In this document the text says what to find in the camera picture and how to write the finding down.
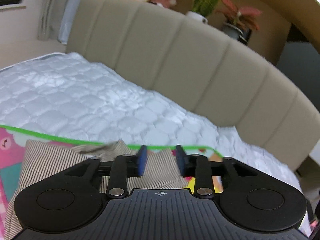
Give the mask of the grey curtain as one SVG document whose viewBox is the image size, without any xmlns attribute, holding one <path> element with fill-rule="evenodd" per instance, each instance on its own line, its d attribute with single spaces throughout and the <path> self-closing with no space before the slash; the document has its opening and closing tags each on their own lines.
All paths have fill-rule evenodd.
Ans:
<svg viewBox="0 0 320 240">
<path fill-rule="evenodd" d="M 43 0 L 37 39 L 57 40 L 68 0 Z"/>
</svg>

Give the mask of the beige padded headboard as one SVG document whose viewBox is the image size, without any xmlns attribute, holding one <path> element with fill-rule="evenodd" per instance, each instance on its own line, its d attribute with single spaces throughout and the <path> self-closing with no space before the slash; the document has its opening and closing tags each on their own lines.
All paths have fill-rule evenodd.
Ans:
<svg viewBox="0 0 320 240">
<path fill-rule="evenodd" d="M 179 12 L 134 0 L 81 0 L 67 43 L 217 126 L 234 126 L 292 170 L 319 141 L 319 112 L 255 51 Z"/>
</svg>

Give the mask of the colourful cartoon play mat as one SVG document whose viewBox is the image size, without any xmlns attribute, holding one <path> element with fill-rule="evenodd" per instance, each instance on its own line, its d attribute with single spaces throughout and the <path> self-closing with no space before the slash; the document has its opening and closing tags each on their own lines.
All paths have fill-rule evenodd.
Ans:
<svg viewBox="0 0 320 240">
<path fill-rule="evenodd" d="M 2 126 L 1 139 L 8 137 Z M 39 133 L 28 140 L 40 141 Z M 104 145 L 52 135 L 45 143 Z M 25 146 L 1 143 L 2 239 Z M 129 190 L 127 180 L 140 178 L 137 153 L 113 161 L 90 155 L 26 187 L 14 201 L 22 230 L 12 239 L 319 239 L 319 214 L 298 187 L 214 149 L 181 146 L 182 189 Z"/>
</svg>

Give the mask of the red plant in dark pot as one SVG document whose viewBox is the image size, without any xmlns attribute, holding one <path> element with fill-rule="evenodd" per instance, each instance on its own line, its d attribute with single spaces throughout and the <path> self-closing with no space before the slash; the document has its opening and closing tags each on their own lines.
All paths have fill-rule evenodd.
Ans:
<svg viewBox="0 0 320 240">
<path fill-rule="evenodd" d="M 223 10 L 217 10 L 216 14 L 223 14 L 226 18 L 222 32 L 246 45 L 251 33 L 259 30 L 257 18 L 263 13 L 254 7 L 237 7 L 231 0 L 221 0 L 225 6 Z"/>
</svg>

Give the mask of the beige striped garment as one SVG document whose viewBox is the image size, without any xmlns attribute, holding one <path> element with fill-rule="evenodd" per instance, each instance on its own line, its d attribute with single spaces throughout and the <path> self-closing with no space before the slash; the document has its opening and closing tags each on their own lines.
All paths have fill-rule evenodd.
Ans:
<svg viewBox="0 0 320 240">
<path fill-rule="evenodd" d="M 48 143 L 28 140 L 18 186 L 9 201 L 5 215 L 4 238 L 12 239 L 22 227 L 14 211 L 16 196 L 26 187 L 61 172 L 86 160 L 90 155 L 101 161 L 113 161 L 119 155 L 135 155 L 137 150 L 130 148 L 122 140 L 104 145 L 79 145 L 75 147 L 51 146 Z M 128 189 L 182 189 L 188 182 L 180 176 L 171 149 L 148 152 L 144 174 L 140 178 L 127 180 Z"/>
</svg>

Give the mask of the white quilted mattress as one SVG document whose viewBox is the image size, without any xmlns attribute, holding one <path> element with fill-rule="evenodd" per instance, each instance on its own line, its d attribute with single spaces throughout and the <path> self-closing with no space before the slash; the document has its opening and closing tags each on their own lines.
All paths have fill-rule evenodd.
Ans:
<svg viewBox="0 0 320 240">
<path fill-rule="evenodd" d="M 161 94 L 139 87 L 77 53 L 49 54 L 1 70 L 2 147 L 49 136 L 91 142 L 203 146 L 294 187 L 298 178 L 272 154 Z"/>
</svg>

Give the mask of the green plant in white pot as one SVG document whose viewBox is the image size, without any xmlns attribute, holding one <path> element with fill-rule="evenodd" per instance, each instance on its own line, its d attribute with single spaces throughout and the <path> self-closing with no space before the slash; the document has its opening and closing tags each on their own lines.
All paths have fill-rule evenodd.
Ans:
<svg viewBox="0 0 320 240">
<path fill-rule="evenodd" d="M 192 0 L 191 10 L 186 16 L 208 25 L 208 16 L 212 14 L 220 0 Z"/>
</svg>

